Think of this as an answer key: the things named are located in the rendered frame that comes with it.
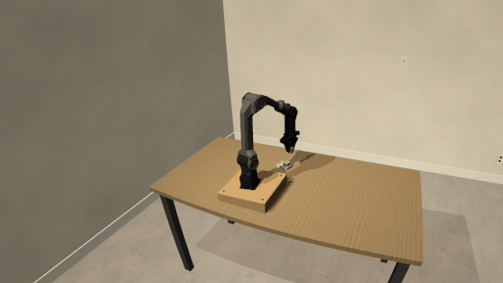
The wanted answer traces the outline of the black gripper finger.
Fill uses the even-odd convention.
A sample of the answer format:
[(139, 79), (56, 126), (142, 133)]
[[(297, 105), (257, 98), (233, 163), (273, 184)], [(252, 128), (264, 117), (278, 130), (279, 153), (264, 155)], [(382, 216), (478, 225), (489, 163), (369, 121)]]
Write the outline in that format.
[(295, 137), (295, 138), (293, 138), (293, 139), (290, 139), (290, 140), (289, 140), (289, 141), (291, 141), (291, 142), (292, 142), (291, 147), (294, 147), (294, 148), (295, 148), (295, 145), (296, 145), (297, 140), (298, 140), (298, 138), (297, 138), (297, 137)]
[(290, 153), (291, 144), (292, 144), (292, 142), (289, 140), (285, 141), (285, 143), (284, 143), (286, 152), (288, 152), (288, 153)]

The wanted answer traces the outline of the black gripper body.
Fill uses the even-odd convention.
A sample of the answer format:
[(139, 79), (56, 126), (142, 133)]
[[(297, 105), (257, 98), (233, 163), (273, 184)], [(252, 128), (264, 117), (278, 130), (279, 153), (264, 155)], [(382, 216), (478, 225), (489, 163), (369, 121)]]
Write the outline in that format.
[(283, 144), (284, 142), (286, 142), (286, 140), (293, 139), (297, 135), (299, 135), (299, 131), (296, 131), (296, 129), (292, 130), (285, 129), (284, 136), (280, 139), (280, 143)]

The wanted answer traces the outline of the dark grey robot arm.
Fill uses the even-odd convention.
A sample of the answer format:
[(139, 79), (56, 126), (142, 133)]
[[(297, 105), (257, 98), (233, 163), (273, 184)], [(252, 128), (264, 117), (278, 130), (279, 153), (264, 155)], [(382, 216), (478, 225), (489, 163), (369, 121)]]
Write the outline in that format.
[(241, 167), (240, 189), (255, 190), (261, 181), (256, 170), (259, 160), (253, 148), (252, 117), (267, 106), (267, 103), (273, 106), (276, 112), (285, 115), (285, 129), (292, 130), (296, 128), (296, 116), (298, 114), (296, 107), (285, 103), (283, 100), (275, 101), (261, 94), (246, 93), (242, 97), (240, 109), (241, 150), (238, 151), (237, 156), (237, 163)]

